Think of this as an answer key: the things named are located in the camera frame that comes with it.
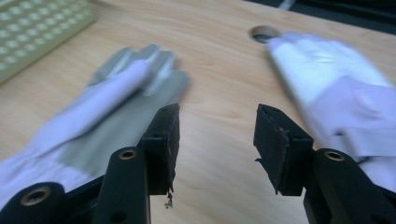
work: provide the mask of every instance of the work glove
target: work glove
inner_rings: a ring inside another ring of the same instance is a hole
[[[287,32],[268,48],[319,145],[345,152],[396,192],[396,91],[386,76],[352,47],[318,35]]]

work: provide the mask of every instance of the black object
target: black object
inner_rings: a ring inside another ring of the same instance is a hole
[[[347,154],[313,150],[314,140],[279,109],[259,105],[253,142],[276,192],[306,189],[309,223],[396,223],[394,193],[374,185]]]
[[[283,2],[248,1],[270,7]],[[296,0],[290,11],[396,35],[395,0]]]
[[[173,192],[179,105],[161,108],[137,147],[111,155],[106,174],[64,193],[38,183],[17,193],[0,212],[1,224],[150,223],[149,195]]]

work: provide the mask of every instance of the black bracket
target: black bracket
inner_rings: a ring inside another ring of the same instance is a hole
[[[77,189],[64,193],[51,182],[23,189],[0,212],[0,223],[150,223],[149,196],[173,191],[178,112],[179,105],[161,108],[137,147],[114,152],[106,174]]]
[[[396,194],[374,185],[347,154],[313,150],[313,138],[279,109],[259,105],[253,142],[276,192],[306,189],[309,223],[396,223]]]

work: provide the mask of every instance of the table surface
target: table surface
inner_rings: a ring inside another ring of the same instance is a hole
[[[0,160],[21,150],[118,49],[160,43],[191,85],[181,99],[174,208],[151,197],[152,223],[307,223],[301,197],[276,196],[253,146],[258,104],[306,129],[257,25],[342,40],[396,83],[396,36],[245,1],[92,1],[97,22],[0,86]]]

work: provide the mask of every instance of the round metal object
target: round metal object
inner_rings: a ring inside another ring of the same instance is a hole
[[[338,152],[326,151],[324,155],[333,161],[344,161],[346,158]]]
[[[50,188],[49,187],[40,187],[30,191],[25,194],[21,199],[21,204],[24,206],[32,206],[38,203],[43,202],[50,196]]]
[[[131,150],[131,149],[124,150],[124,151],[120,152],[120,154],[119,154],[120,159],[122,159],[124,161],[135,158],[136,156],[137,156],[136,151]]]

